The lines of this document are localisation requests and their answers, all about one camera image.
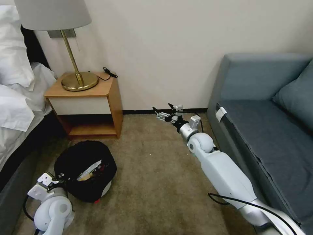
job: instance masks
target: sofa armrest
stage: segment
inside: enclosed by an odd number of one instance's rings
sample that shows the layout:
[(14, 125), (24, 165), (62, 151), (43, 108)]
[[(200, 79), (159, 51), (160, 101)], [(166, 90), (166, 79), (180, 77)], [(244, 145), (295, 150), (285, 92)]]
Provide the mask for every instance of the sofa armrest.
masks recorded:
[(221, 62), (211, 100), (216, 105), (220, 99), (270, 99), (296, 79), (312, 57), (294, 53), (227, 54)]

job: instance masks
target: floor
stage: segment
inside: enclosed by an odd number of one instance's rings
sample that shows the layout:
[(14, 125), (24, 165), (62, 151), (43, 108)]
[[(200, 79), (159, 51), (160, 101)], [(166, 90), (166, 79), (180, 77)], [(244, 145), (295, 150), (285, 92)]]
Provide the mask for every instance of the floor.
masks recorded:
[[(212, 136), (205, 114), (200, 116), (204, 131)], [(100, 141), (111, 150), (116, 176), (97, 204), (69, 196), (76, 216), (64, 235), (255, 234), (237, 210), (207, 196), (216, 192), (214, 187), (169, 123), (155, 115), (126, 115), (121, 138)], [(50, 140), (41, 150), (34, 179), (53, 172), (59, 154), (76, 142)], [(38, 205), (29, 200), (29, 213), (34, 214)], [(33, 222), (21, 213), (14, 234), (33, 233)]]

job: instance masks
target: white drawer front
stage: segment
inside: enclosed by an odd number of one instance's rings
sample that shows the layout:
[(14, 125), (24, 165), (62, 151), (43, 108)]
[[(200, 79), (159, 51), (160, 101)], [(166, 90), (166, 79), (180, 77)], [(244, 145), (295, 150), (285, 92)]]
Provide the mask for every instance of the white drawer front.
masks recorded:
[(107, 97), (49, 98), (58, 115), (110, 114)]

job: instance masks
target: white wall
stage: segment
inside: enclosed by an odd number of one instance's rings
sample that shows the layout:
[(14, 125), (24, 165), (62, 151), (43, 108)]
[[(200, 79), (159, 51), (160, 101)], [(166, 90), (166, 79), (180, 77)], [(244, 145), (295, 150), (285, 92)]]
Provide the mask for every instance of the white wall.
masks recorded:
[[(313, 52), (312, 0), (86, 0), (92, 24), (70, 39), (81, 71), (117, 72), (123, 109), (207, 107), (233, 52)], [(37, 32), (51, 68), (73, 71), (62, 39)]]

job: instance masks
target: baseboard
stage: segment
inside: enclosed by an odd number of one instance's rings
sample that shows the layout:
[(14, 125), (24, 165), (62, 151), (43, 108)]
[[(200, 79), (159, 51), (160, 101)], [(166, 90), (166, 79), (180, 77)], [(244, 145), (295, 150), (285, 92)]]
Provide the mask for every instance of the baseboard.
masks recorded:
[[(160, 112), (169, 113), (171, 109), (159, 109)], [(184, 109), (185, 113), (206, 113), (207, 108), (195, 108)], [(141, 110), (123, 110), (123, 114), (154, 114), (153, 109), (141, 109)]]

